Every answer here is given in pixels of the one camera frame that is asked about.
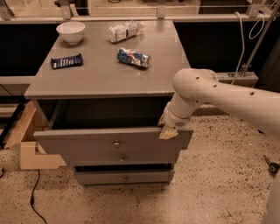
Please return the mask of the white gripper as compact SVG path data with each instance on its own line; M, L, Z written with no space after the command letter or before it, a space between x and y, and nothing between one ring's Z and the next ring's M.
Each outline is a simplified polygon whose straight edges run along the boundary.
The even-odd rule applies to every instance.
M178 134L178 130L185 130L191 120L193 107L188 104L172 104L168 102L164 113L160 116L157 126L164 126L159 135L160 139L171 139Z

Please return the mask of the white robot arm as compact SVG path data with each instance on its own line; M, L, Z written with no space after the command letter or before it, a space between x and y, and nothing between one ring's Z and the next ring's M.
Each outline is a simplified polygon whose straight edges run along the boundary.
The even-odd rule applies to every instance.
M224 84L214 72L183 69L159 120L161 137L194 128L179 158L170 222L279 224L279 95Z

